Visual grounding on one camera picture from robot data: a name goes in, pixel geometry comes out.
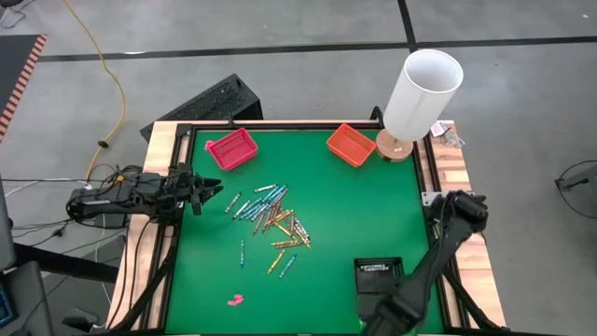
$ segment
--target gray floor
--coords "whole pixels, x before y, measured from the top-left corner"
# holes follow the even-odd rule
[[[394,0],[73,3],[104,52],[406,40]],[[418,41],[597,35],[592,0],[408,4]],[[93,53],[60,0],[38,0],[25,12],[26,21],[0,34],[49,34],[45,55]],[[489,198],[490,257],[507,323],[516,330],[589,335],[597,329],[597,223],[569,210],[553,185],[572,163],[597,159],[596,47],[445,50],[461,62],[465,82],[441,117],[456,120],[473,188]],[[367,117],[374,105],[387,103],[407,55],[377,50],[110,61],[129,114],[100,162],[142,164],[146,143],[138,130],[231,73],[261,98],[267,119]],[[40,63],[0,146],[0,171],[13,178],[82,177],[96,141],[118,114],[118,92],[99,63]],[[8,199],[9,211],[20,224],[62,219],[70,187],[24,190]],[[575,191],[575,205],[594,213],[583,191]],[[38,233],[22,241],[48,234]],[[64,251],[100,234],[69,227],[65,237],[41,246]]]

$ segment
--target metal bracket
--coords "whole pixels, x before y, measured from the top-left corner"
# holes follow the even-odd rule
[[[474,192],[467,192],[470,196],[475,196]],[[427,191],[421,193],[421,203],[423,206],[429,206],[435,200],[438,195],[446,196],[448,195],[448,191],[439,192],[439,191]]]

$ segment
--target white cylinder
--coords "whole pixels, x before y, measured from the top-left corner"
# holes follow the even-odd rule
[[[463,82],[458,61],[423,49],[407,58],[383,114],[388,132],[400,141],[423,138]]]

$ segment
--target wooden base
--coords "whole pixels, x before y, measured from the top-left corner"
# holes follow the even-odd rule
[[[412,142],[402,142],[394,138],[386,129],[381,130],[375,138],[377,153],[389,162],[402,162],[412,152]]]

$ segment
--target green table surface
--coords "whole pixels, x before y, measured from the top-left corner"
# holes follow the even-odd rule
[[[374,139],[377,132],[365,131]],[[166,332],[178,333],[357,333],[354,258],[401,257],[406,273],[428,250],[423,212],[411,159],[388,163],[373,153],[355,169],[331,153],[332,132],[251,132],[259,150],[231,172],[221,171],[203,147],[228,132],[199,132],[193,148],[195,173],[220,178],[224,190],[183,219]],[[294,209],[312,239],[287,248],[267,274],[287,240],[273,228],[252,232],[255,222],[231,220],[253,190],[286,184],[284,208]],[[224,209],[241,191],[229,214]],[[241,240],[245,264],[240,266]],[[278,275],[293,255],[294,265]],[[244,302],[228,306],[235,294]],[[443,330],[437,292],[421,332]]]

